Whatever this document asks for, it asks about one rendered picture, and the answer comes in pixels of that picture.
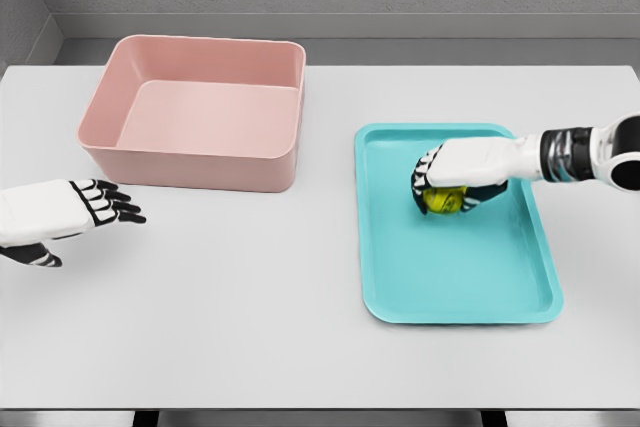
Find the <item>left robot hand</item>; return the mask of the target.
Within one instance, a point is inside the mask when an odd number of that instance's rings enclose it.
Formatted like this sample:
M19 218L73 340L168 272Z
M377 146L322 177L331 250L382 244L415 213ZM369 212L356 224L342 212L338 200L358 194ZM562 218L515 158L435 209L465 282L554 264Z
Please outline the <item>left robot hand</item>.
M0 190L0 256L60 267L45 246L116 222L144 224L141 208L118 185L101 179L56 179Z

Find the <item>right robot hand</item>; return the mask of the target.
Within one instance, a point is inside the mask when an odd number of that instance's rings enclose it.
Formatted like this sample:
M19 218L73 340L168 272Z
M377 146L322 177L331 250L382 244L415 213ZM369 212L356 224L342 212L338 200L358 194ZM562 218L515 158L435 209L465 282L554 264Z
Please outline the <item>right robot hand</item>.
M432 213L422 200L422 193L432 187L466 187L464 205L457 213L467 213L506 192L513 148L511 139L473 137L449 139L426 152L411 174L411 192L421 214Z

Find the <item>yellow tennis ball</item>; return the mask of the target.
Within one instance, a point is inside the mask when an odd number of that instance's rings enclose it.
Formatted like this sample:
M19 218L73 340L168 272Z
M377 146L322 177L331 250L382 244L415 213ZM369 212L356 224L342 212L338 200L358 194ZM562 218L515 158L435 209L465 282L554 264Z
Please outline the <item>yellow tennis ball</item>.
M466 187L447 187L426 189L422 193L422 200L428 212L439 215L450 215L459 212L466 195Z

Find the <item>blue plastic tray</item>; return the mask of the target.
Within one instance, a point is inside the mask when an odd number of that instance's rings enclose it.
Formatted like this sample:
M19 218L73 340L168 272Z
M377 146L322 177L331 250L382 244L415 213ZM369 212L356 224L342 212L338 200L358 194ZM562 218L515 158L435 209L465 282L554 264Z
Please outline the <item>blue plastic tray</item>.
M529 183L468 213L422 215L419 157L450 138L511 132L486 123L374 123L354 140L362 296L398 324L536 324L564 306Z

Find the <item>pink plastic basket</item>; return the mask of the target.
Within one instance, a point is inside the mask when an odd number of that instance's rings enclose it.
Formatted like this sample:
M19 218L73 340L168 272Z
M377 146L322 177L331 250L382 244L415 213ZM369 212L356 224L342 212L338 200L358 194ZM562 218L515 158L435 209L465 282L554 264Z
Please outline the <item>pink plastic basket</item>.
M305 68L290 41L131 35L77 139L115 183L279 193L296 176Z

